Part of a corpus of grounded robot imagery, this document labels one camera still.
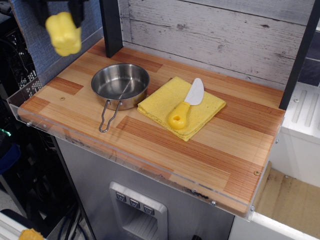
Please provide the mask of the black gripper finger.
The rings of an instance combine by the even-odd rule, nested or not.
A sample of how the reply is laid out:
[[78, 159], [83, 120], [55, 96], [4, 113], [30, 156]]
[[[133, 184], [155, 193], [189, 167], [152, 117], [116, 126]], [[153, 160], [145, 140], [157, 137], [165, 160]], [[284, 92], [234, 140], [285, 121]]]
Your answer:
[[68, 8], [76, 28], [79, 28], [82, 24], [82, 21], [85, 19], [84, 2], [84, 0], [68, 1]]
[[45, 26], [46, 20], [51, 16], [48, 2], [49, 2], [48, 0], [34, 1], [35, 17], [42, 27]]

